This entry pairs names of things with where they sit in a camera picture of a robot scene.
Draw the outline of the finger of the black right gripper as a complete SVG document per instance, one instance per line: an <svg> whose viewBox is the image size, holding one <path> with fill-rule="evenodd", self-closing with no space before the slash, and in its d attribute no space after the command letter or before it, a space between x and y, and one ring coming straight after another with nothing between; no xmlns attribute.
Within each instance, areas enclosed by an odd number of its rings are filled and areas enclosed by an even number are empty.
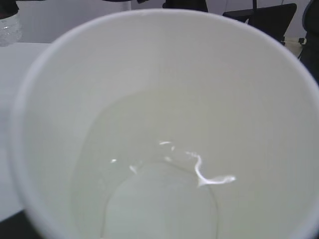
<svg viewBox="0 0 319 239"><path fill-rule="evenodd" d="M17 14L19 7L16 0L0 0L0 18L5 19Z"/></svg>

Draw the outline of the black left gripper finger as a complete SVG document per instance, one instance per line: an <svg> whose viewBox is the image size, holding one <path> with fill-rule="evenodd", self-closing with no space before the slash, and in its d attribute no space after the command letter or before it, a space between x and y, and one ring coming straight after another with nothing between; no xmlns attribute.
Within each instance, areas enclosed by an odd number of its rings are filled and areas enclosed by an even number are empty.
<svg viewBox="0 0 319 239"><path fill-rule="evenodd" d="M37 232L20 211L0 223L0 239L36 239Z"/></svg>

